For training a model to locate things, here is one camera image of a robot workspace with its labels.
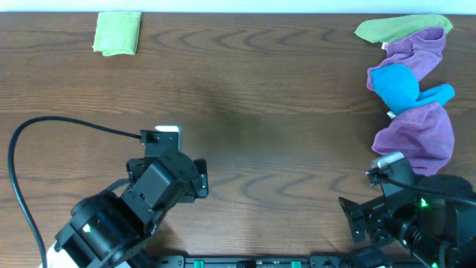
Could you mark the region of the bright green cloth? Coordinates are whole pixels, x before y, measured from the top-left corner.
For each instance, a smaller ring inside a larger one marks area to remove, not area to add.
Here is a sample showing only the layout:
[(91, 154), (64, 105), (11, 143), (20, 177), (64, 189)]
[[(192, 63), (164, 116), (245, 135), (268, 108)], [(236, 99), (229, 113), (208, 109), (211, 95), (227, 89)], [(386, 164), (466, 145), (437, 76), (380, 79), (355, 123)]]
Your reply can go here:
[(141, 26), (141, 12), (98, 13), (94, 52), (104, 57), (135, 55)]

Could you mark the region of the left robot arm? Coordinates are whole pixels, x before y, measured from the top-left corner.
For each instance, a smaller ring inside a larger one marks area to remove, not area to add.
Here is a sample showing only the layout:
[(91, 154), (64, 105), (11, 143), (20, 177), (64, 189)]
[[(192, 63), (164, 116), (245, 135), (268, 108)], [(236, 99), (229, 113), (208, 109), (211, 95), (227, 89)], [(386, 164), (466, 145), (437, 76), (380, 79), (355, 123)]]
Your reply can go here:
[(208, 196), (205, 159), (182, 151), (177, 126), (141, 131), (144, 157), (126, 163), (128, 177), (78, 202), (48, 250), (50, 267), (117, 267), (136, 258), (178, 203)]

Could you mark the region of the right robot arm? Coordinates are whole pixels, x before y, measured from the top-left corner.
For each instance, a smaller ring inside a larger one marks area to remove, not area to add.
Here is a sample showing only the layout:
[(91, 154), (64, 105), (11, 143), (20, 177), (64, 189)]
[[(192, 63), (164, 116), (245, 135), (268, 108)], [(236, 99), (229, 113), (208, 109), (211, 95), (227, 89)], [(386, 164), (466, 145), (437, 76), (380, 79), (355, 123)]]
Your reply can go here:
[(366, 172), (382, 195), (359, 204), (339, 198), (353, 241), (398, 242), (425, 267), (475, 266), (475, 191), (460, 176), (425, 176), (400, 153), (376, 159)]

